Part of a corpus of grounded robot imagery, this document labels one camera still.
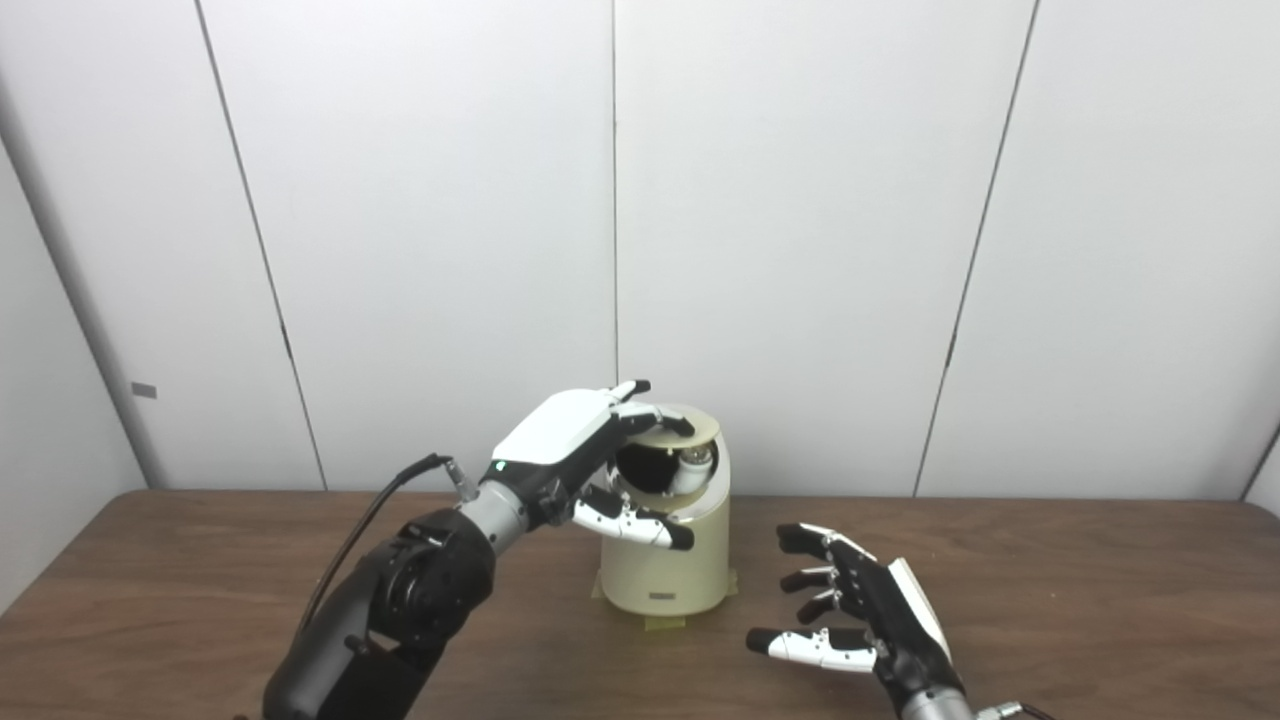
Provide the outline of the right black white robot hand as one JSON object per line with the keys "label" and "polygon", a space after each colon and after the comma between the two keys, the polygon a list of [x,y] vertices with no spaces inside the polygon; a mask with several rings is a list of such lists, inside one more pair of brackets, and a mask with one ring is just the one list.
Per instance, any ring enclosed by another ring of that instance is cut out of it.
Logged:
{"label": "right black white robot hand", "polygon": [[819,592],[797,610],[800,629],[750,629],[751,652],[874,676],[899,719],[975,717],[941,623],[905,559],[881,562],[840,532],[808,523],[776,532],[782,552],[824,560],[782,578],[782,592]]}

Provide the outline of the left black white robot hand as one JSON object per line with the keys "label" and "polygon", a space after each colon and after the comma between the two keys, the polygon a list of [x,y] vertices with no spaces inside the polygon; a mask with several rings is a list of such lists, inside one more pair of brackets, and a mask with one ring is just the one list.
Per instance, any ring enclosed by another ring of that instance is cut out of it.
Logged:
{"label": "left black white robot hand", "polygon": [[695,427],[682,413],[634,400],[649,388],[646,380],[627,380],[612,389],[562,391],[499,442],[476,496],[460,506],[497,555],[522,534],[567,521],[635,544],[694,547],[690,528],[593,484],[618,451],[649,430],[694,436]]}

